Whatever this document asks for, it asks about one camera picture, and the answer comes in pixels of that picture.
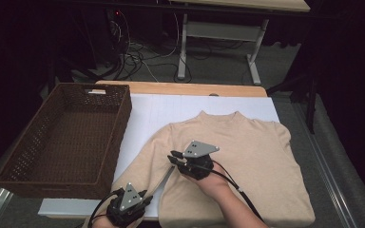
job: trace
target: robotic hand device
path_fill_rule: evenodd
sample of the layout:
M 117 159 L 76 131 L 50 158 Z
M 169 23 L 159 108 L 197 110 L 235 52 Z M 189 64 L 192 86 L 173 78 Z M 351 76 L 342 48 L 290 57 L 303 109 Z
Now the robotic hand device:
M 146 190 L 137 192 L 131 183 L 126 185 L 126 188 L 120 188 L 113 191 L 105 199 L 103 199 L 93 212 L 92 217 L 88 223 L 88 227 L 93 226 L 93 220 L 99 216 L 95 216 L 98 208 L 104 201 L 111 196 L 117 195 L 117 198 L 112 199 L 106 209 L 106 216 L 114 226 L 126 228 L 133 221 L 141 218 L 144 215 L 145 207 L 150 204 L 153 196 L 144 199 Z
M 193 141 L 184 152 L 171 151 L 167 156 L 171 163 L 177 165 L 180 172 L 196 180 L 209 176 L 213 169 L 213 161 L 209 154 L 219 151 L 215 145 Z

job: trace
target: brown woven basket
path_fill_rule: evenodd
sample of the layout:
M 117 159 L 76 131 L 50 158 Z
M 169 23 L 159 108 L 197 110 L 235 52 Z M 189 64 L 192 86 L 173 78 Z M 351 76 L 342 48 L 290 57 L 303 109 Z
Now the brown woven basket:
M 14 147 L 0 186 L 27 198 L 102 199 L 131 109 L 128 85 L 59 84 Z

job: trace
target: sweater sleeve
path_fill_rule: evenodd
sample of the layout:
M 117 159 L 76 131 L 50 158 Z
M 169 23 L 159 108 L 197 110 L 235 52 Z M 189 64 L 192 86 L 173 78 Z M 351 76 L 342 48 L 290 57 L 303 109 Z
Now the sweater sleeve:
M 171 126 L 166 125 L 156 132 L 144 145 L 138 156 L 127 167 L 124 173 L 113 182 L 111 191 L 117 190 L 120 187 L 125 189 L 130 182 L 137 192 L 147 190 L 145 196 L 152 196 L 163 177 L 166 175 L 171 163 L 167 158 L 172 148 L 171 141 Z M 112 199 L 106 200 L 97 210 L 97 214 L 105 211 Z M 142 219 L 139 219 L 135 226 L 138 226 Z
M 280 143 L 280 146 L 282 147 L 283 151 L 286 153 L 287 156 L 290 157 L 290 159 L 295 159 L 293 156 L 292 148 L 290 146 L 290 140 L 292 136 L 290 135 L 289 130 L 281 123 L 275 123 L 275 131 L 278 136 L 278 141 Z

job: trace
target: knit sweater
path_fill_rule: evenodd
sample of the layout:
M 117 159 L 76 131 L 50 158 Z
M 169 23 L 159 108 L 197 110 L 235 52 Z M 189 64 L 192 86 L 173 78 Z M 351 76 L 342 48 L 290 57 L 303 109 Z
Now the knit sweater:
M 131 182 L 135 189 L 147 189 L 147 196 L 152 195 L 171 166 L 170 151 L 183 152 L 195 140 L 220 149 L 211 158 L 230 173 L 267 225 L 307 226 L 315 215 L 290 139 L 280 123 L 247 119 L 239 112 L 223 116 L 201 112 L 155 133 L 115 180 L 113 190 Z M 174 169 L 160 199 L 159 223 L 163 228 L 223 226 L 224 219 L 218 204 Z

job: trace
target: sweater collar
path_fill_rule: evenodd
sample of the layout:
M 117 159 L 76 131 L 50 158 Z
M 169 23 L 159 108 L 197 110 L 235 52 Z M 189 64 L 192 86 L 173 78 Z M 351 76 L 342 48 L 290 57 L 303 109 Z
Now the sweater collar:
M 223 125 L 223 126 L 231 126 L 235 127 L 235 124 L 239 124 L 240 120 L 245 117 L 238 111 L 233 112 L 228 115 L 210 115 L 204 111 L 201 111 L 200 115 L 198 115 L 198 119 L 210 126 L 212 125 Z

